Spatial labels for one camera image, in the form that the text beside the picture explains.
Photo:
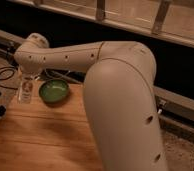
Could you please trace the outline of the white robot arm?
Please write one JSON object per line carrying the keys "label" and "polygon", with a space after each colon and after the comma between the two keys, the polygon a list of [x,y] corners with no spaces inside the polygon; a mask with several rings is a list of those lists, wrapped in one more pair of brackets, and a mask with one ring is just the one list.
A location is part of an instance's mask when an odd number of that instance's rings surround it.
{"label": "white robot arm", "polygon": [[51,48],[32,33],[14,59],[24,74],[86,74],[83,103],[104,171],[169,171],[153,90],[156,61],[147,46],[101,41]]}

